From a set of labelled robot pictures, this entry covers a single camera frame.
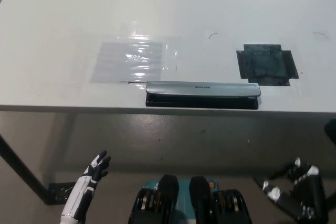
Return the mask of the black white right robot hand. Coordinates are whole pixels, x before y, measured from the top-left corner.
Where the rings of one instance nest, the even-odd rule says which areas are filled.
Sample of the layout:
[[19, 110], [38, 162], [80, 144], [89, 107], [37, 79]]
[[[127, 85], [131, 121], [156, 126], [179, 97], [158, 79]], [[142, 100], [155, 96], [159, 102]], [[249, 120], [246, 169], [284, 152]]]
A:
[[[284, 176], [292, 182], [289, 193], [271, 183]], [[327, 198], [316, 166], [297, 157], [271, 175], [254, 177], [253, 180], [268, 200], [296, 223], [328, 223]]]

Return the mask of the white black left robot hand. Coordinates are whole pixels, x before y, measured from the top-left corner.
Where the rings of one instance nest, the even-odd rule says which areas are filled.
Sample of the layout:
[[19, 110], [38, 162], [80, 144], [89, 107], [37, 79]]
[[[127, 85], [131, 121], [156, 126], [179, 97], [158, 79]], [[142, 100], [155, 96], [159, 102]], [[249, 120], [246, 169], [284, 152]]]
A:
[[107, 151], [98, 154], [76, 181], [63, 208], [60, 224], [85, 223], [86, 214], [98, 182], [108, 174], [111, 157]]

